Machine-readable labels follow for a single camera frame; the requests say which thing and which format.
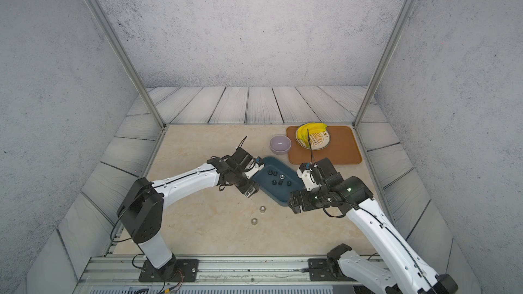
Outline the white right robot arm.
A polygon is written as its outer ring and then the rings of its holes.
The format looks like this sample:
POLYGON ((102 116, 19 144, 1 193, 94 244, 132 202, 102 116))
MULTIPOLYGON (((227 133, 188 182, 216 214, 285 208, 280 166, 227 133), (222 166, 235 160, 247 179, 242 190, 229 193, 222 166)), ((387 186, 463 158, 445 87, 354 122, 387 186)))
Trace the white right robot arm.
POLYGON ((370 189, 353 176, 337 184, 321 182, 312 191, 291 193, 288 206, 294 213, 338 208, 366 236, 385 263, 376 266, 350 246, 340 244, 326 256, 318 272, 334 280, 356 280, 373 293, 456 293, 458 285, 448 274, 439 274, 402 238, 374 199, 370 189))

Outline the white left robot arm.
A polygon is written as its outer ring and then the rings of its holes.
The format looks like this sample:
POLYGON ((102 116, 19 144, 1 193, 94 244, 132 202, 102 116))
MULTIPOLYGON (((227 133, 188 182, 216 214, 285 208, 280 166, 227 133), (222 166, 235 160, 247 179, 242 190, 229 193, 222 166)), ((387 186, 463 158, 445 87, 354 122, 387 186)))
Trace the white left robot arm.
POLYGON ((211 157, 206 163, 185 173, 150 181, 137 179, 117 210, 117 220, 147 258, 144 268, 173 273, 177 264, 171 245, 164 238, 163 226, 184 219, 188 197, 211 188, 236 187, 245 197, 255 194, 259 186, 253 176, 264 169, 264 160, 250 155, 240 158, 211 157), (175 212, 181 215, 174 217, 175 212))

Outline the teal plastic storage box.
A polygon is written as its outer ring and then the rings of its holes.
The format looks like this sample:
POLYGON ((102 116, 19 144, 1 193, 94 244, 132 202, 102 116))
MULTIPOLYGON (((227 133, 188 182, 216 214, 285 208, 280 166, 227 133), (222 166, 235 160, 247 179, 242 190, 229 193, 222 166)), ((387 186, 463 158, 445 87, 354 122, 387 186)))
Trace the teal plastic storage box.
POLYGON ((257 182, 259 188, 267 194, 270 198, 276 201, 280 206, 287 206, 290 193, 305 189, 304 183, 298 178, 295 170, 278 160, 276 157, 264 157, 264 169, 253 176, 254 181, 257 182), (278 171, 278 175, 268 175, 268 170, 278 171), (281 180, 280 175, 285 175, 285 179, 281 180), (272 180, 276 180, 277 184, 273 185, 272 180), (291 181, 291 186, 287 186, 286 182, 291 181), (283 185, 279 186, 278 182, 283 181, 283 185))

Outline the brown plastic tray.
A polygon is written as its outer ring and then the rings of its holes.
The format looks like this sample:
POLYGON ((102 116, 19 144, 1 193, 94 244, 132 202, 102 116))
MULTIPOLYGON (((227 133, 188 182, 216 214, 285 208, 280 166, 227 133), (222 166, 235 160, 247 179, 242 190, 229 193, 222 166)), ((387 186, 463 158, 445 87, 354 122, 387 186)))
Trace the brown plastic tray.
MULTIPOLYGON (((297 126, 287 128, 287 137, 292 142, 288 158, 290 163, 294 165, 311 161, 310 150, 302 148, 295 139, 297 129, 297 126)), ((328 158, 333 165, 358 165, 362 162, 362 155, 352 128, 348 126, 328 126, 327 130, 330 133, 331 142, 327 148, 313 151, 313 157, 316 161, 328 158)))

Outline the patterned ceramic plate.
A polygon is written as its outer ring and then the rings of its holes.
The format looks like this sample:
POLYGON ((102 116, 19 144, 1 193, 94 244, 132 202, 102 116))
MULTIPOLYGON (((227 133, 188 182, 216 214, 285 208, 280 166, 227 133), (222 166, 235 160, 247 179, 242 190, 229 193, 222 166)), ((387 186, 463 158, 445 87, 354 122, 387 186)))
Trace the patterned ceramic plate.
POLYGON ((309 149, 309 144, 312 144, 312 150, 319 151, 324 148, 327 148, 331 142, 331 136, 328 130, 325 130, 324 132, 320 133, 313 133, 309 137, 310 142, 309 140, 304 141, 300 138, 299 129, 297 129, 295 132, 295 139, 302 148, 309 149))

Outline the lilac grey bowl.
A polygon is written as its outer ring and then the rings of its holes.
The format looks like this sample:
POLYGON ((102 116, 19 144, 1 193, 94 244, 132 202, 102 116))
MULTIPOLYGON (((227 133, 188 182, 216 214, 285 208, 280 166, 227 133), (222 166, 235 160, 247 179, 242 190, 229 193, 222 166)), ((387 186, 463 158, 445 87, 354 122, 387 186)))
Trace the lilac grey bowl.
POLYGON ((291 140, 284 135, 276 135, 270 139, 269 147, 275 155, 284 155, 291 149, 291 140))

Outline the yellow banana bunch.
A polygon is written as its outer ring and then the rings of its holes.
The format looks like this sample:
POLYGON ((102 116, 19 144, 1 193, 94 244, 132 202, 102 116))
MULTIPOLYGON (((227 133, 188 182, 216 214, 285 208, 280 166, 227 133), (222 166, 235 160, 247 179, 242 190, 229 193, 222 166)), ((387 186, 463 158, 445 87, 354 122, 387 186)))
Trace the yellow banana bunch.
POLYGON ((321 122, 304 124, 297 129, 296 138, 309 145, 309 140, 313 138, 313 134, 323 133, 327 130, 327 127, 326 124, 321 122))

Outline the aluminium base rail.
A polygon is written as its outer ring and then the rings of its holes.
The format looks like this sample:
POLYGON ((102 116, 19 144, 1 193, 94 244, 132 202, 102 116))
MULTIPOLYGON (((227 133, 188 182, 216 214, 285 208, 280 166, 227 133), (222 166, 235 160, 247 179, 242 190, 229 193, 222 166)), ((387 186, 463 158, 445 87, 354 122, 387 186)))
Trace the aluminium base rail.
POLYGON ((88 262, 76 293, 327 293, 354 285, 373 293, 399 292, 399 280, 381 257, 356 258, 356 273, 343 272, 326 256, 178 257, 163 272, 143 255, 96 257, 88 262))

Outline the aluminium frame post left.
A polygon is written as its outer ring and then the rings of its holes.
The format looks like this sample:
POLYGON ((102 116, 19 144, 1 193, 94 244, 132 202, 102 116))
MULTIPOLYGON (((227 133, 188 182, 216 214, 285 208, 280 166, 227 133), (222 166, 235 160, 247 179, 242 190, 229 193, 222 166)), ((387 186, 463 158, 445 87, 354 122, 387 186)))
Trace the aluminium frame post left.
POLYGON ((109 21, 106 12, 104 12, 104 9, 102 8, 99 0, 84 0, 84 2, 86 3, 87 8, 90 10, 93 17, 95 18, 97 24, 102 29, 102 32, 105 35, 110 47, 112 48, 114 54, 116 54, 118 60, 123 66, 127 76, 131 80, 140 98, 143 100, 148 111, 152 114, 154 121, 159 125, 159 128, 161 130, 164 130, 166 128, 167 123, 159 114, 156 105, 154 104, 153 100, 151 99, 151 96, 146 90, 146 87, 144 86, 142 79, 138 75, 136 68, 133 66, 133 63, 129 58, 129 55, 127 54, 120 39, 118 38, 118 35, 114 30, 114 27, 112 26, 111 22, 109 21))

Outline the aluminium frame post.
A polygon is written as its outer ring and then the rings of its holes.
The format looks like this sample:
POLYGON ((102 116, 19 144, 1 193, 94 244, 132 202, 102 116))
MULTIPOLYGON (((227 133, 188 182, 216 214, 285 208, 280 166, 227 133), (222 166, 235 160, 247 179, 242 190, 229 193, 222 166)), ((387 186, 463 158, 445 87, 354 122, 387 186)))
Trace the aluminium frame post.
POLYGON ((359 128, 360 124, 364 120, 364 116, 370 106, 370 103, 379 88, 379 84, 384 77, 386 68, 394 54, 394 50, 399 43, 403 29, 405 28, 413 7, 417 0, 404 0, 403 5, 399 11, 399 14, 396 18, 394 27, 391 31, 387 44, 384 48, 384 51, 379 59, 377 67, 374 71, 372 78, 370 79, 369 85, 366 90, 366 94, 360 105, 358 113, 356 114, 355 121, 353 122, 353 128, 356 130, 359 128))
POLYGON ((105 35, 110 47, 112 48, 114 54, 116 54, 118 60, 123 66, 127 76, 131 80, 140 98, 143 100, 148 111, 152 114, 154 121, 159 125, 159 128, 161 130, 164 130, 166 128, 167 123, 159 114, 156 105, 154 104, 153 100, 151 99, 151 96, 146 90, 146 87, 144 86, 142 79, 138 75, 136 68, 133 66, 133 63, 129 58, 129 55, 127 54, 120 39, 118 38, 118 35, 114 30, 114 27, 112 26, 111 22, 109 21, 106 12, 104 12, 104 9, 102 8, 99 0, 84 0, 84 2, 86 3, 87 8, 90 10, 93 17, 95 18, 97 24, 102 29, 102 32, 105 35))

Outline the aluminium frame post right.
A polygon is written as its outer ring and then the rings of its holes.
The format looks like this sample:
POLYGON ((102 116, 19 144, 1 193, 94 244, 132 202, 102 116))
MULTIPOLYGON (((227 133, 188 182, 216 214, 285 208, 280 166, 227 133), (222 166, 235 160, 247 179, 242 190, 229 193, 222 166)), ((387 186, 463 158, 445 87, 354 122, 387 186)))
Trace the aluminium frame post right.
POLYGON ((394 27, 391 31, 387 44, 384 48, 384 51, 379 59, 377 67, 374 71, 372 78, 370 79, 369 85, 366 90, 366 94, 360 105, 358 113, 356 114, 355 121, 353 122, 353 128, 356 130, 359 128, 360 124, 364 120, 364 116, 370 106, 370 103, 379 88, 379 84, 384 77, 386 68, 394 54, 394 50, 399 43, 403 29, 405 28, 413 7, 417 0, 404 0, 403 5, 399 11, 399 14, 396 18, 394 27))

